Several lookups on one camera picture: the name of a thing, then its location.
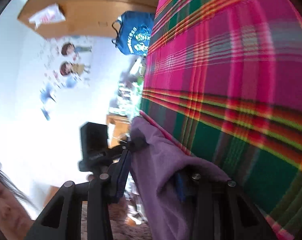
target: cartoon illustration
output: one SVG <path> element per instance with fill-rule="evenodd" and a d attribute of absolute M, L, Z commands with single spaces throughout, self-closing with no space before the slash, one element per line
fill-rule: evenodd
<path fill-rule="evenodd" d="M 53 86 L 50 83 L 47 83 L 45 86 L 45 89 L 40 90 L 41 95 L 40 95 L 40 100 L 41 102 L 45 105 L 48 101 L 48 99 L 52 99 L 54 102 L 55 100 L 53 99 L 51 92 L 54 90 Z"/>
<path fill-rule="evenodd" d="M 42 113 L 44 114 L 45 118 L 50 121 L 49 112 L 45 110 L 44 108 L 41 108 Z"/>
<path fill-rule="evenodd" d="M 149 28 L 146 25 L 142 24 L 139 27 L 138 31 L 136 32 L 135 39 L 137 41 L 142 41 L 142 42 L 148 41 L 148 45 L 149 45 L 151 39 L 151 32 Z"/>
<path fill-rule="evenodd" d="M 57 82 L 60 82 L 60 79 L 58 77 L 58 73 L 55 70 L 53 70 L 53 76 L 55 77 Z"/>
<path fill-rule="evenodd" d="M 89 70 L 91 66 L 86 66 L 84 64 L 78 64 L 78 63 L 71 63 L 71 62 L 64 62 L 62 63 L 60 67 L 60 73 L 62 76 L 67 76 L 70 73 L 77 74 L 78 76 L 81 76 L 83 72 L 90 73 Z"/>
<path fill-rule="evenodd" d="M 140 42 L 139 44 L 136 44 L 134 45 L 134 48 L 137 50 L 137 51 L 142 51 L 144 52 L 143 55 L 147 55 L 147 52 L 148 52 L 148 46 L 144 45 L 144 43 Z"/>
<path fill-rule="evenodd" d="M 74 88 L 78 83 L 77 79 L 74 76 L 69 76 L 66 80 L 66 84 L 63 85 L 65 88 Z"/>
<path fill-rule="evenodd" d="M 92 47 L 82 47 L 82 46 L 75 46 L 72 43 L 68 42 L 62 46 L 61 54 L 63 56 L 71 55 L 75 53 L 79 56 L 79 52 L 92 52 Z"/>

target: blue bag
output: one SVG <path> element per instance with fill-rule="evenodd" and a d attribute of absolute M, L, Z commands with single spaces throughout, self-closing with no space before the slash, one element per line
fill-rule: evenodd
<path fill-rule="evenodd" d="M 154 13 L 126 11 L 121 15 L 121 20 L 112 24 L 116 31 L 116 39 L 113 39 L 112 43 L 125 55 L 146 56 L 154 18 Z M 114 28 L 116 22 L 120 24 L 119 32 Z"/>

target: tripod screw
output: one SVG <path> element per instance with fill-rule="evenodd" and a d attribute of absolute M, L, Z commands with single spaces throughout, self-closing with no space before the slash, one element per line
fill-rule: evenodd
<path fill-rule="evenodd" d="M 100 179 L 107 179 L 107 178 L 109 178 L 109 174 L 107 174 L 107 173 L 102 173 L 100 175 Z"/>
<path fill-rule="evenodd" d="M 199 179 L 201 179 L 201 175 L 199 173 L 194 173 L 194 174 L 192 174 L 192 179 L 199 180 Z"/>
<path fill-rule="evenodd" d="M 235 187 L 235 186 L 236 186 L 236 182 L 233 181 L 233 180 L 229 180 L 229 181 L 228 181 L 228 185 L 229 185 L 230 187 Z"/>
<path fill-rule="evenodd" d="M 73 184 L 74 184 L 73 181 L 68 180 L 68 181 L 66 181 L 63 185 L 64 185 L 65 187 L 71 187 Z"/>

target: plaid fabric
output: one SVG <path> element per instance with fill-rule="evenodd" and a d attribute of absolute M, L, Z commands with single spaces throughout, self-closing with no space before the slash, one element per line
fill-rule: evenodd
<path fill-rule="evenodd" d="M 289 0 L 160 0 L 141 114 L 243 186 L 279 239 L 302 226 L 302 18 Z"/>

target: purple cloth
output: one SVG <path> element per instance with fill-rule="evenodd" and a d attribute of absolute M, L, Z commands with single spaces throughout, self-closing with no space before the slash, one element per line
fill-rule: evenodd
<path fill-rule="evenodd" d="M 149 146 L 132 154 L 131 174 L 141 195 L 154 240 L 190 238 L 194 210 L 181 203 L 170 178 L 186 166 L 198 168 L 210 181 L 227 181 L 220 168 L 201 158 L 185 155 L 161 131 L 142 117 L 131 125 L 131 138 L 143 134 Z"/>

